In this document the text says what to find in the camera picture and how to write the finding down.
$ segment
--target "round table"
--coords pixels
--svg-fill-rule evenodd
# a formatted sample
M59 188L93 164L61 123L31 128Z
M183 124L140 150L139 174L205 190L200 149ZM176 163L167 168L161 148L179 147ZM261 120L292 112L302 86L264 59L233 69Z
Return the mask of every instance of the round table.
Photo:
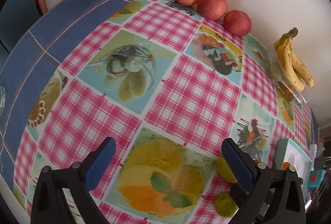
M276 91L267 54L173 0L64 0L0 73L2 175L30 213L43 166L67 168L111 136L90 192L111 223L227 223L213 208L231 186L214 169L225 138L270 167L279 139L309 155L311 110Z

